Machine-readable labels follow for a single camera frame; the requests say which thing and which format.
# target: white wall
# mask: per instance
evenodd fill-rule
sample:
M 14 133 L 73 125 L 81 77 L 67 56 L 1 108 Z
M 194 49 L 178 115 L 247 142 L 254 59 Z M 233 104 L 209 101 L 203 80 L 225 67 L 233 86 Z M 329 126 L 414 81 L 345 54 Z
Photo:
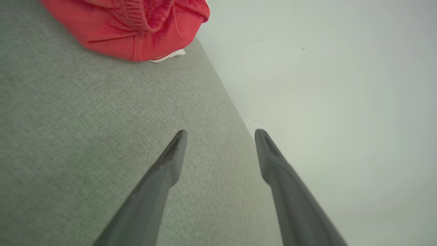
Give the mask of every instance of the white wall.
M 437 1 L 209 4 L 198 37 L 247 128 L 347 242 L 436 245 Z

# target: gray fabric surface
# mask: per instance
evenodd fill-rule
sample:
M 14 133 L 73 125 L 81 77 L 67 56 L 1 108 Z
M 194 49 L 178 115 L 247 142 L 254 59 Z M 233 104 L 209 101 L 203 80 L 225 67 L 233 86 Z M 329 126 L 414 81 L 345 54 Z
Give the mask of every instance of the gray fabric surface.
M 90 245 L 188 131 L 157 245 L 280 245 L 250 134 L 198 40 L 165 62 L 84 49 L 41 6 L 1 11 L 2 245 Z

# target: red jacket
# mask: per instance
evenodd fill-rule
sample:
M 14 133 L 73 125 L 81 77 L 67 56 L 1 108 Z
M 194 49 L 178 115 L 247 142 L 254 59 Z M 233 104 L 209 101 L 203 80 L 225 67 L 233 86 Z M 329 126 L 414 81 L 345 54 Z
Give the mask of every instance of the red jacket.
M 130 61 L 190 44 L 209 18 L 206 0 L 44 0 L 83 46 Z

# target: red cloth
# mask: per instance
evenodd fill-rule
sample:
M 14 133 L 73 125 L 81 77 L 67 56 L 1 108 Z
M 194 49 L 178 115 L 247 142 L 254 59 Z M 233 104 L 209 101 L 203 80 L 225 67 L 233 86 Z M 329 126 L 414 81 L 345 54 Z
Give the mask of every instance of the red cloth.
M 44 0 L 83 46 L 131 61 L 190 44 L 209 18 L 206 0 Z

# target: wall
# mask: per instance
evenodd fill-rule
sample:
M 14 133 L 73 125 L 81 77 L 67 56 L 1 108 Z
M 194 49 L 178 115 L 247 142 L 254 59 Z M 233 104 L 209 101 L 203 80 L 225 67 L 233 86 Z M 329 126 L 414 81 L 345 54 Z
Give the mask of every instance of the wall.
M 350 245 L 437 241 L 437 2 L 221 0 L 198 37 Z

